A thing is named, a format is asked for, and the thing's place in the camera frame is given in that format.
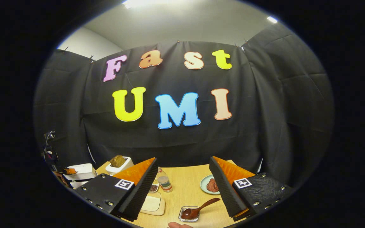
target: ceiling light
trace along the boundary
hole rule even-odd
[[[130,9],[138,6],[146,6],[150,4],[165,4],[169,2],[169,0],[127,0],[124,1],[122,4],[124,4],[127,9]]]
[[[276,19],[274,19],[274,18],[272,18],[272,17],[268,17],[267,19],[268,19],[270,22],[277,23],[277,20],[276,20]]]

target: meat slice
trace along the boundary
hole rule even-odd
[[[219,191],[219,190],[217,190],[215,188],[215,184],[216,184],[215,179],[211,178],[209,180],[209,183],[207,184],[207,190],[210,191],[210,192],[217,192],[217,191]]]
[[[218,192],[218,191],[219,191],[219,188],[218,188],[218,185],[216,185],[216,182],[215,182],[215,183],[213,183],[213,187],[215,188],[216,192]]]

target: human hand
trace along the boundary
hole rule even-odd
[[[170,228],[194,228],[194,227],[192,227],[192,226],[190,226],[190,225],[180,225],[180,224],[178,224],[178,223],[176,223],[176,222],[170,222],[169,224],[168,224],[168,226],[170,227]]]

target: yellow letter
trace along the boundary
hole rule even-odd
[[[158,50],[153,50],[144,53],[141,59],[142,61],[140,61],[139,67],[142,69],[148,68],[149,66],[157,66],[163,61],[160,58],[160,51]]]
[[[216,120],[226,120],[232,117],[232,113],[227,108],[227,98],[226,95],[229,93],[227,89],[214,89],[210,92],[215,96],[216,101]]]
[[[135,121],[142,116],[143,113],[143,93],[146,91],[145,87],[136,87],[132,89],[135,95],[135,110],[133,112],[126,112],[125,110],[125,96],[128,94],[126,90],[118,90],[113,92],[115,115],[118,119],[128,122]]]
[[[204,67],[204,62],[200,60],[202,55],[198,52],[187,52],[184,55],[184,65],[188,69],[201,69]]]
[[[216,56],[216,65],[219,66],[219,68],[228,70],[232,68],[232,64],[226,63],[226,58],[230,58],[229,54],[225,54],[225,51],[219,50],[216,52],[212,52],[213,56]]]

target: black border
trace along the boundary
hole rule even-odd
[[[310,179],[246,226],[364,224],[365,1],[252,2],[285,22],[320,58],[333,86],[336,123],[328,152]],[[54,47],[114,4],[0,1],[0,223],[125,227],[57,182],[38,157],[31,121],[37,76]]]

